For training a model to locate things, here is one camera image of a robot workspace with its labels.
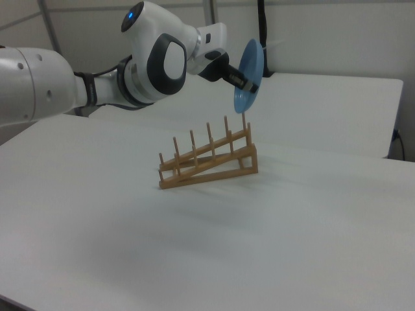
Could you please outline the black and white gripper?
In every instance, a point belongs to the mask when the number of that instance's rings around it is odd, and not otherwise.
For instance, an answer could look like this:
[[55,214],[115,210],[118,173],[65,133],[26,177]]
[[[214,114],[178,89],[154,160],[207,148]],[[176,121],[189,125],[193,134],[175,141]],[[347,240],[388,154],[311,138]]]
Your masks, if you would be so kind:
[[226,51],[228,31],[223,23],[197,28],[198,41],[193,53],[193,74],[210,82],[220,80],[226,72],[226,81],[249,93],[256,93],[259,85],[229,65]]

